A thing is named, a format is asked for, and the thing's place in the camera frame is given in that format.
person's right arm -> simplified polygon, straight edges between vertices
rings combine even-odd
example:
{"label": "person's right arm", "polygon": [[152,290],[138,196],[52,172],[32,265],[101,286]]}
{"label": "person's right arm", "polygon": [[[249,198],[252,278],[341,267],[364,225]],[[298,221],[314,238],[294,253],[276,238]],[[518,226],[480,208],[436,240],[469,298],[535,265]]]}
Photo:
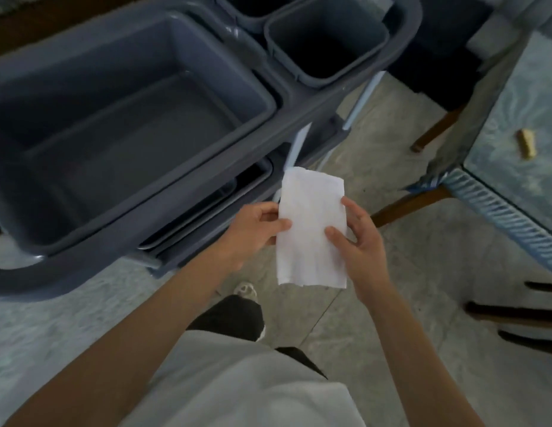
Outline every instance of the person's right arm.
{"label": "person's right arm", "polygon": [[342,255],[358,299],[375,323],[410,427],[483,427],[391,283],[383,240],[371,218],[351,199],[344,197],[342,204],[357,242],[332,227],[326,236]]}

white napkin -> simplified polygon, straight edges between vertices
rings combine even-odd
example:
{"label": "white napkin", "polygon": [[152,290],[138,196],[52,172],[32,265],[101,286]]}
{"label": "white napkin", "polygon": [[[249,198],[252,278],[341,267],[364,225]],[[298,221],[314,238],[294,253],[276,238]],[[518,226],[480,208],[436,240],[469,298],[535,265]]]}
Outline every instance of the white napkin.
{"label": "white napkin", "polygon": [[276,240],[279,285],[346,288],[343,259],[323,232],[335,226],[347,233],[345,207],[340,203],[343,195],[341,178],[300,167],[286,170],[278,214],[293,224]]}

foot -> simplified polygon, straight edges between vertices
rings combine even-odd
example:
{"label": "foot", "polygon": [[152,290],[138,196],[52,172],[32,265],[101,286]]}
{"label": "foot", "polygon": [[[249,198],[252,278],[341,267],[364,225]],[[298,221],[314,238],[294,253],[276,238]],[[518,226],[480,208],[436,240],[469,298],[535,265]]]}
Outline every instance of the foot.
{"label": "foot", "polygon": [[[256,293],[256,289],[254,288],[254,285],[249,282],[243,282],[237,286],[237,288],[234,290],[233,294],[238,295],[241,298],[249,299],[251,301],[254,301],[257,304],[260,304],[258,302],[258,294]],[[260,337],[256,339],[257,342],[262,340],[264,336],[266,335],[266,324],[264,324],[264,328],[262,329],[262,332],[260,333]]]}

person's left hand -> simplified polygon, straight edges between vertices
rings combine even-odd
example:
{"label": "person's left hand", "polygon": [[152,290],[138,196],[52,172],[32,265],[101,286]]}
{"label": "person's left hand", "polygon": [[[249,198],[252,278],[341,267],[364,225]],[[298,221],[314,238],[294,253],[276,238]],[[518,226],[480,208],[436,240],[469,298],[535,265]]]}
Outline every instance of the person's left hand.
{"label": "person's left hand", "polygon": [[234,271],[265,245],[276,243],[276,234],[292,227],[289,219],[278,218],[278,204],[258,202],[245,205],[226,232],[215,243]]}

person's left arm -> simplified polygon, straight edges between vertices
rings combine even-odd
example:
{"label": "person's left arm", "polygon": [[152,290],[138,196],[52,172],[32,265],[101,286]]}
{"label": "person's left arm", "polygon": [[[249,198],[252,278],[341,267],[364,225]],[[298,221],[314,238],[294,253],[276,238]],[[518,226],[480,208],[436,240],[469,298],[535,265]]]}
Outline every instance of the person's left arm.
{"label": "person's left arm", "polygon": [[247,205],[225,234],[27,400],[5,427],[111,427],[130,413],[181,334],[232,271],[291,227]]}

